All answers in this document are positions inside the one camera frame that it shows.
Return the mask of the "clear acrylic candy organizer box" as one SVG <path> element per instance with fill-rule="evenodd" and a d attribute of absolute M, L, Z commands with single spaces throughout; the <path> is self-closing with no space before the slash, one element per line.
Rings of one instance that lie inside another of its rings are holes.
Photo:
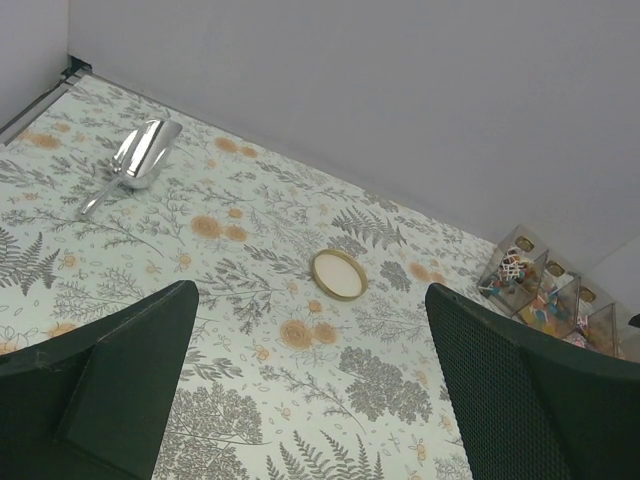
<path fill-rule="evenodd" d="M 477 289 L 507 317 L 619 359 L 628 312 L 523 225 L 495 247 Z"/>

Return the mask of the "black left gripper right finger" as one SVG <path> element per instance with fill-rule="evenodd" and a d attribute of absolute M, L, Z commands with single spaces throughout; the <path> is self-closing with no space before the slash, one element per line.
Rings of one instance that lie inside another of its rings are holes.
<path fill-rule="evenodd" d="M 475 479 L 636 479 L 639 366 L 434 283 L 431 336 Z"/>

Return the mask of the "silver metal scoop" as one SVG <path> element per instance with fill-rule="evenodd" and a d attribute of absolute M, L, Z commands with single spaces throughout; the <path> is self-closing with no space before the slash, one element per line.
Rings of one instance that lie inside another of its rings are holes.
<path fill-rule="evenodd" d="M 79 215 L 90 217 L 117 187 L 148 188 L 166 165 L 182 130 L 183 125 L 176 121 L 155 119 L 132 131 L 113 158 L 110 181 L 87 199 Z"/>

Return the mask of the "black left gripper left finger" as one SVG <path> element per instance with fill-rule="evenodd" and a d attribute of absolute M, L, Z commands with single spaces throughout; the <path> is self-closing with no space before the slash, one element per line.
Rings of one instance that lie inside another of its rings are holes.
<path fill-rule="evenodd" d="M 198 304 L 178 281 L 2 355 L 2 478 L 151 478 Z"/>

